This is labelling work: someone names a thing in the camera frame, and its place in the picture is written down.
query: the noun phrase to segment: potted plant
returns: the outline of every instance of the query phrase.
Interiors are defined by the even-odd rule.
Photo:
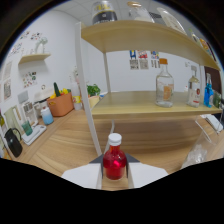
[[[87,91],[88,97],[100,95],[100,88],[96,84],[93,84],[92,86],[87,85]]]
[[[87,91],[90,108],[93,108],[99,102],[100,88],[96,84],[93,84],[92,86],[87,85]]]

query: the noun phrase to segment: wooden desk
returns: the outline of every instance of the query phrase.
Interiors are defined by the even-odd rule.
[[[200,124],[208,125],[200,118]],[[106,147],[111,121],[94,120],[102,149]],[[122,135],[121,149],[144,164],[178,171],[189,150],[201,133],[193,117],[115,120],[115,131]],[[224,131],[209,160],[223,157]],[[97,158],[83,110],[72,110],[64,117],[54,118],[47,130],[30,146],[23,143],[23,152],[15,161],[37,166],[57,176],[64,171],[87,165]],[[111,183],[103,178],[103,190],[127,189],[127,178]]]

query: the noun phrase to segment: orange box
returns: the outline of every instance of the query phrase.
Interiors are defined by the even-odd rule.
[[[74,109],[71,92],[54,99],[47,99],[53,117],[62,117]]]

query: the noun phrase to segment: wall-mounted shelf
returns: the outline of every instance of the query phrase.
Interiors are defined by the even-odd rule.
[[[92,109],[94,119],[132,119],[150,117],[194,116],[222,113],[216,107],[203,105],[201,97],[198,108],[186,104],[187,93],[174,92],[173,106],[159,107],[155,104],[155,91],[127,91],[107,93]]]
[[[190,37],[158,23],[135,20],[100,23],[83,28],[81,37],[102,53],[155,50],[220,70],[208,53]]]
[[[30,54],[24,55],[21,57],[19,64],[23,64],[30,61],[42,61],[45,58],[49,57],[51,54]]]

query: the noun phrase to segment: red bottle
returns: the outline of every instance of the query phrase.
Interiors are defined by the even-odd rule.
[[[108,179],[119,180],[124,176],[127,161],[125,153],[120,150],[122,137],[120,134],[113,133],[108,139],[110,148],[104,154],[103,167]]]

